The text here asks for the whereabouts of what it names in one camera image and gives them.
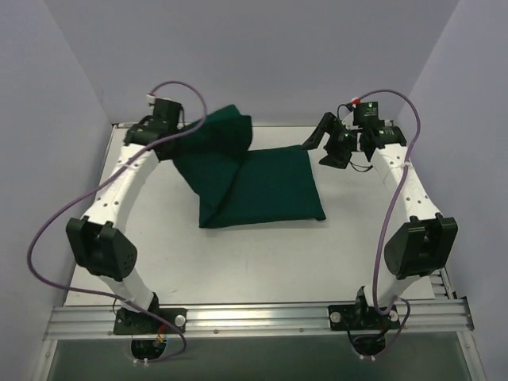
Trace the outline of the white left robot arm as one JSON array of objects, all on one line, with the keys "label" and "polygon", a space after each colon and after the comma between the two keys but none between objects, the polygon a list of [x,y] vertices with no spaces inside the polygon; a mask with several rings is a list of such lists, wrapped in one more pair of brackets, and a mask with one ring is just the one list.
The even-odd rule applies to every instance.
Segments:
[{"label": "white left robot arm", "polygon": [[156,294],[136,270],[137,248],[125,235],[130,212],[148,177],[175,151],[174,140],[153,143],[179,132],[178,122],[152,118],[133,125],[104,191],[80,218],[71,218],[66,234],[75,262],[106,284],[118,296],[131,322],[142,333],[160,323]]}]

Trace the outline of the dark green surgical cloth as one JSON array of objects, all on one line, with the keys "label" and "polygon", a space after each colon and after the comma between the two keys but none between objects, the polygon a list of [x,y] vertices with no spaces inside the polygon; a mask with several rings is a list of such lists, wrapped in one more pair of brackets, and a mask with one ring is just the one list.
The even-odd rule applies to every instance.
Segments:
[{"label": "dark green surgical cloth", "polygon": [[326,219],[307,151],[253,150],[252,119],[234,105],[192,125],[172,161],[199,198],[199,228]]}]

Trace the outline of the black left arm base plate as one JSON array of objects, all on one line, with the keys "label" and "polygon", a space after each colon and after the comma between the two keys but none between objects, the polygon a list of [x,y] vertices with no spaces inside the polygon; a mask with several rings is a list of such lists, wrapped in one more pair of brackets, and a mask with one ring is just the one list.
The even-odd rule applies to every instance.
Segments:
[{"label": "black left arm base plate", "polygon": [[[185,332],[185,324],[187,322],[187,309],[184,308],[169,308],[161,307],[155,312],[165,321],[169,321],[180,332]],[[170,333],[175,334],[173,328],[164,327],[164,324],[146,314],[141,312],[134,312],[126,308],[120,308],[116,312],[114,322],[113,334],[114,335],[144,335],[156,333]]]}]

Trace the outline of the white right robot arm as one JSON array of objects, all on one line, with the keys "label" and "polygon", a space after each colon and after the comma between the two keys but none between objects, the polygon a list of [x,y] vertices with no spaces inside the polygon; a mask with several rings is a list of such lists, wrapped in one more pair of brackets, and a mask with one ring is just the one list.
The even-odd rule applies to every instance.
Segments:
[{"label": "white right robot arm", "polygon": [[368,328],[381,314],[387,314],[413,283],[445,266],[458,224],[431,201],[410,161],[414,143],[407,142],[398,127],[371,118],[358,129],[349,130],[327,112],[302,149],[317,148],[325,135],[329,139],[321,165],[345,169],[353,153],[361,152],[392,193],[378,239],[372,281],[363,288],[366,299],[352,308],[355,323]]}]

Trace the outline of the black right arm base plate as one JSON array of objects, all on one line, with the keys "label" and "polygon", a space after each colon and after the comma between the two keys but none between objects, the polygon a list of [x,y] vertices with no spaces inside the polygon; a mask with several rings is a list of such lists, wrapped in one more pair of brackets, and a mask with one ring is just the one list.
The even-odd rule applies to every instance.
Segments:
[{"label": "black right arm base plate", "polygon": [[384,331],[400,327],[400,320],[379,315],[373,307],[356,307],[353,304],[329,305],[329,326],[332,331]]}]

